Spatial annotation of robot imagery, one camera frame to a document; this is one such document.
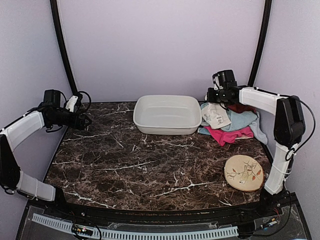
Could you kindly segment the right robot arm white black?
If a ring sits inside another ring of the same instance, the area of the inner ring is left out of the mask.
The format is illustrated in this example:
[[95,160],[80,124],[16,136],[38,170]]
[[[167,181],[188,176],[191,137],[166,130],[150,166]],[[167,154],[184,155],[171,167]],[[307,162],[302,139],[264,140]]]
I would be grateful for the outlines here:
[[217,104],[242,104],[274,115],[273,135],[275,155],[269,176],[260,194],[262,201],[255,213],[266,217],[275,208],[272,200],[284,191],[285,180],[291,173],[294,156],[302,141],[306,125],[300,99],[272,93],[258,87],[238,85],[231,69],[212,76],[213,87],[207,90],[207,101]]

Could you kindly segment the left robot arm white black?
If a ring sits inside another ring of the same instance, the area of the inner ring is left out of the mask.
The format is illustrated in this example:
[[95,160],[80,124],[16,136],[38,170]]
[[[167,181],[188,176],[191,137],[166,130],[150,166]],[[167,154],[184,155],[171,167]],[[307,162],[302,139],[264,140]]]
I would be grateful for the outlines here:
[[88,96],[85,91],[78,91],[70,98],[55,89],[44,92],[43,101],[28,110],[0,130],[0,186],[8,194],[19,193],[31,200],[51,203],[51,210],[60,218],[67,218],[71,213],[70,206],[65,203],[62,189],[46,184],[26,174],[18,165],[14,150],[35,132],[45,128],[47,133],[54,133],[63,127],[84,130],[92,120],[87,116],[89,107],[82,107],[82,99]]

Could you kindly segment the white embroidered towel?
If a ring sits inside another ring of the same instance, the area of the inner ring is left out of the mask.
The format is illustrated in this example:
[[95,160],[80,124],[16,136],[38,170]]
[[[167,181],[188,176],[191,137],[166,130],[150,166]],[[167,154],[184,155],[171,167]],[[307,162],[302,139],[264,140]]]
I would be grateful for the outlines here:
[[228,117],[227,111],[216,103],[203,103],[200,106],[202,122],[201,126],[221,129],[230,125],[232,122]]

